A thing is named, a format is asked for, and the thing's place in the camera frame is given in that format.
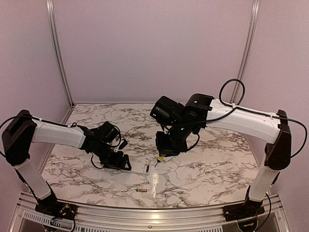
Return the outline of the yellow handled screwdriver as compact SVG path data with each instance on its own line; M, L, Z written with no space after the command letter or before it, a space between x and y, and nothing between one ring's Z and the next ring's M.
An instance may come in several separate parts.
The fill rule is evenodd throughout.
M159 156L158 158L157 158L157 162L156 162L156 164L154 165L154 167L156 167L160 162L162 162L164 160L164 156Z

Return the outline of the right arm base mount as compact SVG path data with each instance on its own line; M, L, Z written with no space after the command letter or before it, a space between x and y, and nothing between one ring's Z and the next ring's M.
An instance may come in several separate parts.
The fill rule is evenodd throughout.
M243 202L227 205L223 207L223 213L226 221L250 218L263 214L265 212L262 202Z

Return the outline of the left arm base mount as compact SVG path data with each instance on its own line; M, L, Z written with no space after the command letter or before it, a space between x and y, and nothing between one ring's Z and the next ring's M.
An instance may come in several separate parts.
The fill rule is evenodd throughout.
M74 220L77 212L77 205L62 202L55 202L50 205L37 204L35 211L50 215L54 219L63 218L67 220Z

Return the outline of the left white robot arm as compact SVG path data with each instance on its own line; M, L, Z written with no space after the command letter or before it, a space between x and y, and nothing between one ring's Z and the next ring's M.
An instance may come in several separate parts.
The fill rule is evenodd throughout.
M129 156L121 150L114 150L121 145L113 145L113 140L121 140L122 137L119 128L108 121L90 129L76 123L65 125L43 120L32 116L28 110L21 110L5 122L8 126L1 136L3 150L0 153L28 185L38 204L51 215L57 215L61 211L61 204L30 161L29 149L32 143L74 147L96 155L104 168L132 169Z

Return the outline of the white remote control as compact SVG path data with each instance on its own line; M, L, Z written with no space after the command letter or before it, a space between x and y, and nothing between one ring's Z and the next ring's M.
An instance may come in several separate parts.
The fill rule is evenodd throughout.
M136 162L133 162L133 163L131 163L131 166L132 166L131 171L125 171L124 170L124 172L133 173L133 174L141 174L141 175L149 175L149 173L151 171L151 165L150 165L149 173L148 174L144 174L143 173L143 168L144 168L145 164L146 163L136 163Z

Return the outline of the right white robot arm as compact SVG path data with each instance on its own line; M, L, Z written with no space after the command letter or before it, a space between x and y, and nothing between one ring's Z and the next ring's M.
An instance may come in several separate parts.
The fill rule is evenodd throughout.
M194 94L185 105L162 96L150 112L167 132L156 133L159 160L189 151L187 137L199 134L206 127L243 133L266 142L263 164L253 184L248 188L239 212L250 216L262 204L263 198L278 173L291 162L292 135L286 113L264 113L228 105L213 96Z

